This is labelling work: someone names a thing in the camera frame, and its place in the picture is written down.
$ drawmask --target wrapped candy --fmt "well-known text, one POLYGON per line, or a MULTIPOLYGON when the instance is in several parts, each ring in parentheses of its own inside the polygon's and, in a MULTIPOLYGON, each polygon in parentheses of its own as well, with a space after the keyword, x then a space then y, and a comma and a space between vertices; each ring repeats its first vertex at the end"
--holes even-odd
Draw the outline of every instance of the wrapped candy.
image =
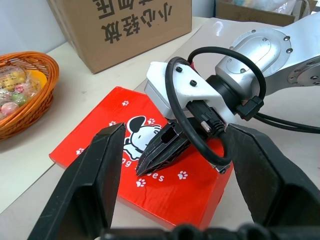
POLYGON ((27 73, 21 67, 5 66, 0 68, 0 88, 14 91, 16 85, 27 80, 27 73))
POLYGON ((0 88, 0 106, 11 101, 11 92, 0 88))
POLYGON ((23 93, 15 92, 14 94, 12 94, 11 100, 14 103, 18 104, 19 107, 22 107, 22 105, 24 105, 28 101, 28 98, 23 93))
POLYGON ((5 115, 6 117, 13 114, 15 111, 19 109, 19 105, 15 102, 7 102, 2 105, 1 107, 1 113, 5 115))
POLYGON ((11 65, 0 67, 0 120, 30 101, 46 82, 46 76, 36 70, 11 65))

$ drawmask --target candy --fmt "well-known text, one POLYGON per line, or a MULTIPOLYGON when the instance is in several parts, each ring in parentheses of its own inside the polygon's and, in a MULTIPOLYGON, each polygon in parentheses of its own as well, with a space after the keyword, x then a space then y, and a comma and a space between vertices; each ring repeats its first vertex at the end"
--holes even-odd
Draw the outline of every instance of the candy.
POLYGON ((25 83, 19 84, 16 87, 17 88, 16 92, 20 93, 20 91, 23 88, 23 94, 28 98, 32 98, 33 96, 35 96, 38 93, 38 91, 40 89, 39 86, 40 86, 39 83, 36 83, 31 80, 27 80, 25 83))
POLYGON ((19 105, 16 104, 15 102, 7 102, 2 105, 1 107, 1 113, 4 114, 5 116, 9 116, 13 114, 16 110, 18 110, 19 105))
POLYGON ((26 102, 28 102, 28 98, 23 93, 13 93, 11 96, 11 100, 21 107, 26 102))
POLYGON ((22 84, 16 85, 15 88, 14 88, 14 91, 16 93, 21 94, 21 93, 23 93, 25 91, 25 89, 26 89, 26 85, 24 83, 22 83, 22 84))
POLYGON ((1 86, 8 91, 13 91, 18 84, 22 84, 26 81, 24 77, 11 76, 10 74, 0 79, 1 86))
POLYGON ((6 89, 0 88, 0 106, 8 102, 11 102, 11 93, 6 89))

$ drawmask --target paw print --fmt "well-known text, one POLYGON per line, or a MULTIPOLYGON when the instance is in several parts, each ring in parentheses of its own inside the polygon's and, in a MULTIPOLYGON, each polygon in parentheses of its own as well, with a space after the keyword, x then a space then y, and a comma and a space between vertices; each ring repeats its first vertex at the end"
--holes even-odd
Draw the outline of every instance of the paw print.
POLYGON ((123 101, 122 106, 128 106, 129 105, 129 101, 123 101))
POLYGON ((178 174, 178 177, 179 177, 179 180, 187 179, 188 174, 187 174, 186 171, 181 171, 181 172, 178 174))
POLYGON ((154 124, 156 120, 154 118, 150 118, 147 122, 148 124, 154 124))
POLYGON ((84 148, 79 148, 78 150, 75 151, 75 154, 78 156, 82 154, 84 150, 85 150, 84 148))
POLYGON ((144 186, 146 185, 146 180, 140 178, 140 179, 139 179, 138 181, 136 181, 135 183, 136 183, 136 186, 137 186, 138 188, 142 188, 142 187, 144 187, 144 186))
POLYGON ((111 127, 112 125, 115 125, 115 124, 116 124, 115 121, 111 121, 111 122, 109 123, 109 127, 111 127))

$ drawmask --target white wall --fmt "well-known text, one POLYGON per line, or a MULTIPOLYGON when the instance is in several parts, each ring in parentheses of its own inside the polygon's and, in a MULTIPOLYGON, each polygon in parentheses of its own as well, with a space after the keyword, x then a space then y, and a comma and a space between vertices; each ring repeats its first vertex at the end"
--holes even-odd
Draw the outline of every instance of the white wall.
MULTIPOLYGON (((213 4, 214 0, 192 0, 193 15, 212 17, 213 4)), ((0 55, 47 53, 65 41, 47 0, 0 0, 0 55)))

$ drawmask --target screw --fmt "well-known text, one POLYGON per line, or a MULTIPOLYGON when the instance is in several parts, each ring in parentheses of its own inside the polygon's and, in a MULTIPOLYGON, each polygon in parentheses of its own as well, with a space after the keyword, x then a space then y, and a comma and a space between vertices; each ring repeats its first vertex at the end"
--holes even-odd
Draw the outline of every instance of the screw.
POLYGON ((197 82, 195 81, 195 80, 191 80, 190 81, 190 85, 192 86, 192 87, 195 87, 195 86, 197 86, 197 82))
POLYGON ((180 67, 180 66, 177 66, 175 70, 176 70, 178 73, 182 73, 182 67, 180 67))

